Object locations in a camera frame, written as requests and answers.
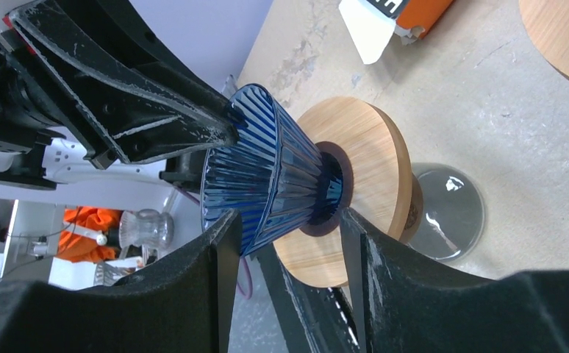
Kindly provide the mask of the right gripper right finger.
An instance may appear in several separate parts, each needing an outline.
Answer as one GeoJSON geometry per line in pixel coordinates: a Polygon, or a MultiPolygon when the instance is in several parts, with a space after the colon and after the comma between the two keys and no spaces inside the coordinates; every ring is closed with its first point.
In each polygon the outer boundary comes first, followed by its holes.
{"type": "Polygon", "coordinates": [[[569,352],[569,271],[487,279],[412,250],[351,208],[340,226],[363,352],[569,352]]]}

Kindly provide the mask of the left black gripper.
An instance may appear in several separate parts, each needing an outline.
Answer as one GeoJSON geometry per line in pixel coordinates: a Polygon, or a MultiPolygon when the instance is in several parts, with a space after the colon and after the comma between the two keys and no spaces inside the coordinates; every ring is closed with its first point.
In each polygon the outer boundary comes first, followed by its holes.
{"type": "Polygon", "coordinates": [[[94,165],[147,164],[237,142],[227,99],[129,1],[32,1],[10,11],[26,44],[0,47],[0,184],[55,190],[46,148],[63,125],[94,165]]]}

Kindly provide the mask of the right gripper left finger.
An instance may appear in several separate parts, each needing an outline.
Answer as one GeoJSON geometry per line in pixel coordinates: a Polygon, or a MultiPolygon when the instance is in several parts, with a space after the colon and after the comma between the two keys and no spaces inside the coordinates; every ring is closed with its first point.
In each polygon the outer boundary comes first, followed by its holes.
{"type": "Polygon", "coordinates": [[[111,286],[0,282],[0,352],[226,352],[242,219],[209,229],[111,286]]]}

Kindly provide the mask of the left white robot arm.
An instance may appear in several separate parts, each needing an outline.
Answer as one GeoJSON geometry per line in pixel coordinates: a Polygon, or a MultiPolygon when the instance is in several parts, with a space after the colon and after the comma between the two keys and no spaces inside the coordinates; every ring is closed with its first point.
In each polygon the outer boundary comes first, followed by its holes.
{"type": "Polygon", "coordinates": [[[238,141],[228,109],[129,1],[0,1],[0,185],[195,191],[205,151],[238,141]]]}

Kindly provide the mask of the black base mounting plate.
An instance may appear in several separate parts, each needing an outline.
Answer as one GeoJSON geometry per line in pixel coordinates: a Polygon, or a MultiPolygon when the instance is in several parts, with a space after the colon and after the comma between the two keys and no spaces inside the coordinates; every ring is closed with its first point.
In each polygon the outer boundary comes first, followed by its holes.
{"type": "Polygon", "coordinates": [[[359,352],[351,305],[339,288],[314,288],[289,274],[267,246],[257,260],[289,352],[359,352]]]}

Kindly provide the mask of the clear glass jar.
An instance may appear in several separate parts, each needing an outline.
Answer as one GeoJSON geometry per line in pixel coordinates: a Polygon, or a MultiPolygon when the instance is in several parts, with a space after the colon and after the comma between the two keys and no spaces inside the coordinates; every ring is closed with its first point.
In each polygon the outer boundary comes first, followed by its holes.
{"type": "Polygon", "coordinates": [[[169,213],[153,209],[137,212],[124,211],[118,226],[118,241],[122,249],[128,246],[146,246],[167,249],[174,235],[173,219],[169,213]]]}

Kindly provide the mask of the orange cloth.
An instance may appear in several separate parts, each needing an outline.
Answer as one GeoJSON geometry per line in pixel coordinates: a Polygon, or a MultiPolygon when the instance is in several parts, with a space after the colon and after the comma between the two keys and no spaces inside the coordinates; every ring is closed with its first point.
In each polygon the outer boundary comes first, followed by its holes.
{"type": "Polygon", "coordinates": [[[119,246],[112,244],[110,232],[117,229],[121,210],[79,206],[66,208],[55,257],[72,263],[99,263],[115,260],[119,246]]]}

